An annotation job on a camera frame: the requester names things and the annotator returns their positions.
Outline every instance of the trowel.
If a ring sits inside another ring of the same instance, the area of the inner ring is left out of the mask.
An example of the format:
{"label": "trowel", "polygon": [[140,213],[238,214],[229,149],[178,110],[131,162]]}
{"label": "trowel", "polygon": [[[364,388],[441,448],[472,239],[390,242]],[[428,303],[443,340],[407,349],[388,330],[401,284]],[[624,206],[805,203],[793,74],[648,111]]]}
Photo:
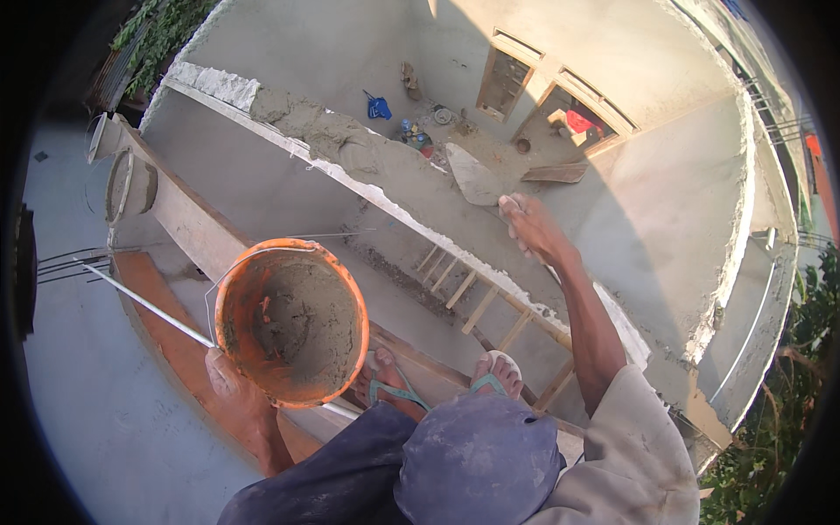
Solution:
{"label": "trowel", "polygon": [[[512,232],[510,220],[499,208],[499,197],[507,192],[498,177],[457,144],[447,143],[446,154],[449,157],[449,165],[452,166],[452,175],[467,202],[486,207],[487,212],[498,217],[508,227],[509,232]],[[560,278],[554,268],[548,265],[539,254],[535,255],[557,284],[560,284]]]}

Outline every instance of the hand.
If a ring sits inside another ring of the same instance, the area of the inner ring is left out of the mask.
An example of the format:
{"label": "hand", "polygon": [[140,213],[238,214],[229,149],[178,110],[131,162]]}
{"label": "hand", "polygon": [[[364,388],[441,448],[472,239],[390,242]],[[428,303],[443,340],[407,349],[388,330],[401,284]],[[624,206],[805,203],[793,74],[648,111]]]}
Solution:
{"label": "hand", "polygon": [[277,409],[268,401],[260,388],[236,370],[233,361],[218,348],[211,348],[204,356],[204,365],[213,391],[222,402],[229,404],[233,411],[259,424],[274,421]]}
{"label": "hand", "polygon": [[558,240],[565,239],[563,231],[549,210],[539,199],[522,193],[499,197],[499,213],[510,220],[507,233],[516,239],[526,257],[537,256],[546,264],[549,251]]}

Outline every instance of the red cloth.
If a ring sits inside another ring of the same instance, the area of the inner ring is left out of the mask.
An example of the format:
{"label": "red cloth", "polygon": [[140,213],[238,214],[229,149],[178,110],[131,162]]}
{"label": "red cloth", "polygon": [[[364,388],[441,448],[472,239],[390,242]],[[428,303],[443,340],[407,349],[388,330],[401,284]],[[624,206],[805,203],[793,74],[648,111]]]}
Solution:
{"label": "red cloth", "polygon": [[566,125],[569,126],[569,128],[575,133],[583,133],[592,126],[601,129],[599,126],[596,126],[580,115],[580,113],[577,113],[574,109],[570,109],[566,112]]}

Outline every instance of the bucket handle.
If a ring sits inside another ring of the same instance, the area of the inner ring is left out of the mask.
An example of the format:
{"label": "bucket handle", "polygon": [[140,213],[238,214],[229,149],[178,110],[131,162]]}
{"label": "bucket handle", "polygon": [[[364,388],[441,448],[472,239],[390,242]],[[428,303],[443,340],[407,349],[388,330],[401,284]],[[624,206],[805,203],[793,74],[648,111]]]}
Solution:
{"label": "bucket handle", "polygon": [[207,301],[207,296],[208,296],[208,295],[210,295],[210,292],[211,292],[211,291],[215,290],[215,289],[218,287],[218,283],[222,282],[222,279],[224,279],[225,277],[227,277],[227,276],[228,276],[228,274],[229,274],[231,271],[233,271],[233,270],[234,270],[234,268],[236,268],[237,266],[241,265],[241,264],[242,264],[242,263],[244,263],[246,260],[250,259],[251,257],[253,257],[254,255],[257,255],[257,254],[263,254],[263,253],[265,253],[265,252],[267,252],[267,251],[278,251],[278,250],[283,250],[283,251],[302,251],[302,252],[313,252],[313,251],[315,251],[315,250],[316,250],[316,248],[311,248],[311,249],[305,249],[305,248],[283,248],[283,247],[280,247],[280,246],[276,246],[276,247],[274,247],[274,248],[263,248],[263,249],[258,249],[258,250],[256,250],[253,254],[247,254],[247,255],[246,255],[245,257],[243,257],[242,259],[240,259],[240,260],[236,261],[235,263],[233,263],[233,264],[230,266],[230,268],[228,268],[228,270],[227,270],[226,272],[224,272],[224,273],[222,274],[222,276],[221,276],[221,277],[219,277],[219,278],[218,278],[218,281],[215,281],[215,282],[213,283],[213,285],[210,287],[210,289],[209,289],[209,290],[207,290],[207,293],[205,293],[205,294],[204,294],[204,307],[207,309],[207,328],[210,330],[210,339],[213,341],[213,344],[215,344],[217,347],[218,347],[218,341],[216,340],[216,330],[214,330],[214,329],[213,329],[213,321],[212,321],[212,320],[211,320],[211,318],[210,318],[210,303]]}

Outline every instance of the beige shirt sleeve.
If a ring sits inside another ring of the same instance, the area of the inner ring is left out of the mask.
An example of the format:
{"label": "beige shirt sleeve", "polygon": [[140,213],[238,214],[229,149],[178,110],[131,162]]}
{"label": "beige shirt sleeve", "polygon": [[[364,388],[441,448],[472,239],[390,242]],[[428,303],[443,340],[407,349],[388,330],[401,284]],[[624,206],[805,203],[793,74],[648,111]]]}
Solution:
{"label": "beige shirt sleeve", "polygon": [[688,451],[636,365],[612,380],[586,430],[584,452],[585,461],[560,476],[525,525],[698,523],[700,493]]}

